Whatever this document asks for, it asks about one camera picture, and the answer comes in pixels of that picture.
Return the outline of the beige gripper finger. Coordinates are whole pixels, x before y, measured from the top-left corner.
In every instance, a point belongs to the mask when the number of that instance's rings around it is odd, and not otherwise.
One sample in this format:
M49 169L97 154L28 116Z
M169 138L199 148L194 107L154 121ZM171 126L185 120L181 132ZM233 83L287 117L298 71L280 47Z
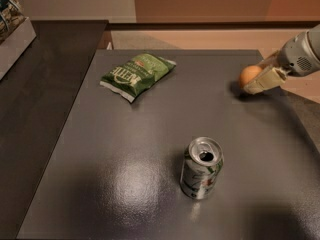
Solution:
M248 94L257 94L273 89L285 83L288 73L278 67L268 67L262 69L253 80L243 87Z
M268 68L268 67L278 67L279 62L278 62L278 55L279 52L275 51L268 57L264 58L262 61L258 63L258 66L261 67L262 69Z

